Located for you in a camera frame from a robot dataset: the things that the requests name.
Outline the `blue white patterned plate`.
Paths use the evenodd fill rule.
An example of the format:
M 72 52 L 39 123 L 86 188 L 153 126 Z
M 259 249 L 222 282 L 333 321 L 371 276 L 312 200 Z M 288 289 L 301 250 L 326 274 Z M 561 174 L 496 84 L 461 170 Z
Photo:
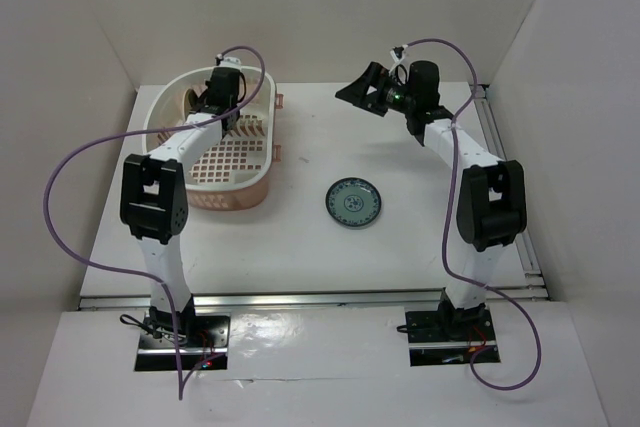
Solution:
M 367 228 L 377 221 L 382 211 L 379 190 L 359 177 L 334 182 L 326 192 L 324 203 L 329 216 L 350 229 Z

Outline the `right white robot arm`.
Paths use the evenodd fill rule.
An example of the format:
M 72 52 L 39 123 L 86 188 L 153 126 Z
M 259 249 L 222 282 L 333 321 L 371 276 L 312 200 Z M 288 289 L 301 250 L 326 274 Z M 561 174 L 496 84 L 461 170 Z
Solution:
M 524 169 L 491 154 L 457 127 L 440 102 L 439 84 L 439 68 L 431 61 L 411 63 L 404 81 L 372 62 L 335 96 L 377 116 L 402 114 L 410 135 L 450 167 L 455 189 L 447 237 L 465 253 L 441 294 L 432 327 L 448 340 L 461 341 L 481 323 L 485 288 L 505 248 L 526 226 Z

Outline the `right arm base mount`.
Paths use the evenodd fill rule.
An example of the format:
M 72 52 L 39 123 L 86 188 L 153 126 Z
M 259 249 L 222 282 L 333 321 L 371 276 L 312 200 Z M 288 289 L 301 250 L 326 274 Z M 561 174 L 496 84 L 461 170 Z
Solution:
M 496 333 L 489 311 L 479 320 L 447 331 L 435 311 L 407 311 L 396 331 L 407 338 L 412 367 L 500 363 Z

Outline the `cream plate with dark patch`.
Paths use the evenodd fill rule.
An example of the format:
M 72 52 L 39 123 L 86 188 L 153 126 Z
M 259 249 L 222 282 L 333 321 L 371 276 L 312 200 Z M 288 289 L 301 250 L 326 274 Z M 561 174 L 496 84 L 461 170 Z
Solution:
M 194 112 L 194 108 L 198 103 L 198 95 L 193 89 L 188 89 L 183 96 L 183 113 L 184 117 L 188 117 Z

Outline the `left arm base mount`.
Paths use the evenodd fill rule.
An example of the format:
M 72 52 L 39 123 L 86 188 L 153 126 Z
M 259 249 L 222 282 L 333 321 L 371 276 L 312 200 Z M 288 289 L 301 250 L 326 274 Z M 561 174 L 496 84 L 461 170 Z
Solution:
M 154 329 L 147 314 L 142 320 L 122 314 L 122 324 L 140 331 L 134 370 L 168 372 L 176 370 L 174 336 L 171 330 Z M 197 316 L 189 334 L 180 334 L 178 343 L 184 371 L 226 370 L 231 327 L 229 315 Z

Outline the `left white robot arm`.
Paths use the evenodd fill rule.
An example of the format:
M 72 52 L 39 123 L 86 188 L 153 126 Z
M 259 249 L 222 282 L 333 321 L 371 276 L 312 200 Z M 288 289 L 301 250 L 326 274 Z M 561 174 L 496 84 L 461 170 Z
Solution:
M 160 279 L 151 291 L 150 328 L 161 329 L 176 346 L 193 341 L 198 324 L 181 259 L 189 211 L 185 174 L 235 126 L 245 92 L 239 68 L 214 68 L 204 92 L 187 96 L 191 105 L 182 129 L 148 154 L 124 161 L 120 218 L 138 241 L 146 272 Z

